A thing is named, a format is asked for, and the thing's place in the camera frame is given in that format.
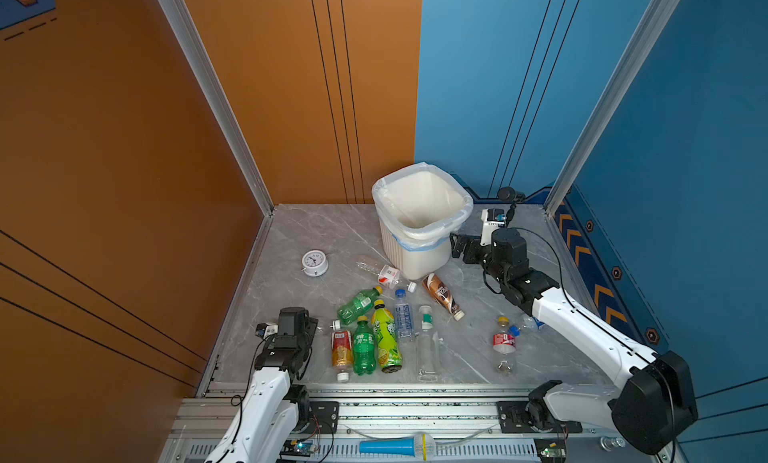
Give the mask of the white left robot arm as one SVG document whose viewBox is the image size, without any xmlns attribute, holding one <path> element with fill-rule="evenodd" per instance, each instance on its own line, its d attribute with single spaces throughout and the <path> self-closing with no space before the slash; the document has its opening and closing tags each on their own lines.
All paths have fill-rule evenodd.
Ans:
<svg viewBox="0 0 768 463">
<path fill-rule="evenodd" d="M 231 399 L 236 416 L 208 462 L 276 462 L 285 441 L 309 421 L 300 383 L 312 355 L 318 320 L 303 307 L 286 307 L 277 331 L 258 347 L 246 389 Z"/>
</svg>

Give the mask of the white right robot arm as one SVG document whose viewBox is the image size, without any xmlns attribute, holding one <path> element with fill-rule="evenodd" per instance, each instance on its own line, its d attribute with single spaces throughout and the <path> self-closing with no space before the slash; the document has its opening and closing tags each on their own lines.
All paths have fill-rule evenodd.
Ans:
<svg viewBox="0 0 768 463">
<path fill-rule="evenodd" d="M 493 293 L 562 335 L 612 381 L 541 384 L 528 395 L 533 428 L 558 431 L 574 421 L 616 431 L 647 455 L 676 449 L 677 437 L 698 419 L 691 371 L 680 355 L 655 351 L 572 299 L 554 278 L 530 265 L 527 242 L 516 227 L 495 230 L 487 245 L 456 233 L 450 241 L 453 257 L 481 266 Z"/>
</svg>

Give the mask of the clear green-label bottle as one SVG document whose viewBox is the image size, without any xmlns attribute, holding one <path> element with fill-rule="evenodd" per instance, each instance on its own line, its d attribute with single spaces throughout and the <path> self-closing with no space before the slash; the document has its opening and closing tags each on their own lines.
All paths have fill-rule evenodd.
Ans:
<svg viewBox="0 0 768 463">
<path fill-rule="evenodd" d="M 431 307 L 421 305 L 419 315 L 420 331 L 417 335 L 419 378 L 422 381 L 434 382 L 440 373 L 439 337 Z"/>
</svg>

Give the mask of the orange-red label bottle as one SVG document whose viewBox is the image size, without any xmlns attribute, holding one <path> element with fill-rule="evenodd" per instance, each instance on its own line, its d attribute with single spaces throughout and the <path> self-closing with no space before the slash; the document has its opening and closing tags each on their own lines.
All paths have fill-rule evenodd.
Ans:
<svg viewBox="0 0 768 463">
<path fill-rule="evenodd" d="M 342 327 L 340 320 L 334 320 L 331 333 L 331 364 L 339 383 L 350 380 L 354 365 L 351 334 Z"/>
</svg>

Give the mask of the small blue-cap water bottle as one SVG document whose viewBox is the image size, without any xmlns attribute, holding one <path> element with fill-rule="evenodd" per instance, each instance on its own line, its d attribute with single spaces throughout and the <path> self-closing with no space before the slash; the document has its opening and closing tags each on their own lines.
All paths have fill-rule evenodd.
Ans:
<svg viewBox="0 0 768 463">
<path fill-rule="evenodd" d="M 407 291 L 402 288 L 395 290 L 395 324 L 398 340 L 411 342 L 414 339 L 414 324 L 406 293 Z"/>
</svg>

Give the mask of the yellow-green tea bottle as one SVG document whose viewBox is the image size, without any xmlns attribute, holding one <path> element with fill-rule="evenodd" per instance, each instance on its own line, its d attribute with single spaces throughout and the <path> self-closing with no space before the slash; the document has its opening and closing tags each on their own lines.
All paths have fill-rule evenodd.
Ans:
<svg viewBox="0 0 768 463">
<path fill-rule="evenodd" d="M 382 299 L 374 303 L 373 331 L 376 340 L 376 359 L 382 372 L 400 371 L 403 358 L 397 342 L 396 323 L 392 312 Z"/>
</svg>

